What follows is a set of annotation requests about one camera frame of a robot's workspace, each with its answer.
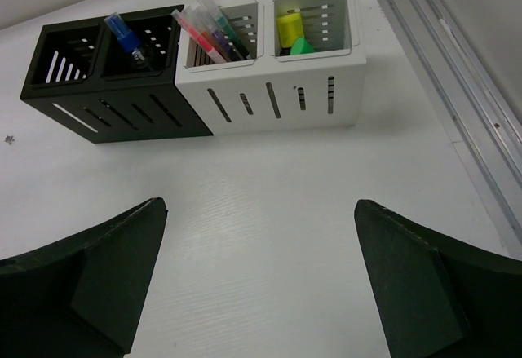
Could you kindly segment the yellow highlighter marker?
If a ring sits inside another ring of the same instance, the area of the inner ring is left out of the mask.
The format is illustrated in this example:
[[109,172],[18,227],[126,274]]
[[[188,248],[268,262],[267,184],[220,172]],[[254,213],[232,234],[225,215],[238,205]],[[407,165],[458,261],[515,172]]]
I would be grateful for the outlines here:
[[281,48],[291,48],[297,39],[305,36],[303,20],[299,12],[277,17],[276,27]]

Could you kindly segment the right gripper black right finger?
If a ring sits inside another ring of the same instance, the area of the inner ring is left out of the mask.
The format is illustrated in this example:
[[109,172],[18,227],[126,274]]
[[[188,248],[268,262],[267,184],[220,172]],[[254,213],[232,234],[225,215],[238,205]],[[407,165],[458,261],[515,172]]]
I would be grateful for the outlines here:
[[519,357],[521,262],[371,200],[356,232],[392,357]]

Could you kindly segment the green gel pen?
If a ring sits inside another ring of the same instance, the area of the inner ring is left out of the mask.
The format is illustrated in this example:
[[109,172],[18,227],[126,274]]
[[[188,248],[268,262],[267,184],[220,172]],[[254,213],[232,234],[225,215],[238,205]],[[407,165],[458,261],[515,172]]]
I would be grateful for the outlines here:
[[232,25],[224,13],[220,10],[215,0],[197,1],[207,10],[212,20],[216,23],[222,34],[225,36],[225,40],[228,42],[228,45],[235,50],[239,58],[241,60],[250,60],[251,56],[248,49],[238,37]]

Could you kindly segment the purple gel pen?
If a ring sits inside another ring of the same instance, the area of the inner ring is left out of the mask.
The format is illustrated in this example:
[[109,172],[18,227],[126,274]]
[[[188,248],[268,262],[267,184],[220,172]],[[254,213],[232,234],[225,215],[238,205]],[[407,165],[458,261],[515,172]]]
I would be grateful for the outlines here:
[[198,6],[195,10],[195,13],[208,31],[209,35],[215,41],[225,60],[227,62],[236,62],[242,60],[241,54],[233,45],[230,44],[230,41],[226,39],[221,29],[210,16],[210,13],[205,10],[203,6]]

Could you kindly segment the green highlighter marker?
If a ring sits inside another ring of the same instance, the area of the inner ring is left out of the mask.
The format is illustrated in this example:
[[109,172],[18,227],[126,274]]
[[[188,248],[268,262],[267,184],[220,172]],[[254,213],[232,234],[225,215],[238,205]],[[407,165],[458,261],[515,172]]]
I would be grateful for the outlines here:
[[290,55],[307,55],[315,52],[314,47],[304,37],[297,38],[290,48]]

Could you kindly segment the orange-red gel pen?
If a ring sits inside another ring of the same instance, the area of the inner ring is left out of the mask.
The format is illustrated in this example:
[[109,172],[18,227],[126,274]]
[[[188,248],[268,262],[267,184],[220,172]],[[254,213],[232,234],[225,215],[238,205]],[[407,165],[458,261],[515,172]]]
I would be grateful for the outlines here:
[[225,59],[226,62],[231,62],[231,58],[226,50],[226,46],[214,35],[214,33],[205,25],[201,17],[194,11],[193,7],[188,5],[184,8],[188,18],[193,24],[194,28],[200,35],[208,41],[208,43]]

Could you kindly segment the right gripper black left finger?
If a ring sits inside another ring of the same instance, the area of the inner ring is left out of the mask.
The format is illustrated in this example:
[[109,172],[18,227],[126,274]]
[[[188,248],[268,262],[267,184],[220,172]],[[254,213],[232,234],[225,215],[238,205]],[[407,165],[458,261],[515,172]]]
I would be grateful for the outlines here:
[[131,352],[167,220],[160,197],[1,261],[3,357]]

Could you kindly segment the small blue-capped spray bottle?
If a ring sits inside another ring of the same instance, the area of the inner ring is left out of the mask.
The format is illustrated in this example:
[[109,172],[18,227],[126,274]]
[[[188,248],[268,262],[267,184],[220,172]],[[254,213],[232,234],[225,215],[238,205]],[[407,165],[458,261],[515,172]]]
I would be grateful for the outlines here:
[[117,12],[107,16],[104,22],[121,50],[118,54],[116,48],[108,50],[108,61],[105,69],[108,76],[157,71],[155,57],[151,49],[142,42],[138,34],[127,25]]

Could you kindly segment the red gel pen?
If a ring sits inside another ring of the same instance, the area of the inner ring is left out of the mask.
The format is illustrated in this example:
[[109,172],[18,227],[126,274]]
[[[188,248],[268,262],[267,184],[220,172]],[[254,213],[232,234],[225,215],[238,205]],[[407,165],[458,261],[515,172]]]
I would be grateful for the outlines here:
[[196,22],[185,9],[182,11],[173,10],[171,15],[179,26],[189,34],[190,38],[195,41],[195,43],[213,60],[215,64],[226,63],[223,56],[215,49],[209,40],[203,36],[200,29],[197,27]]

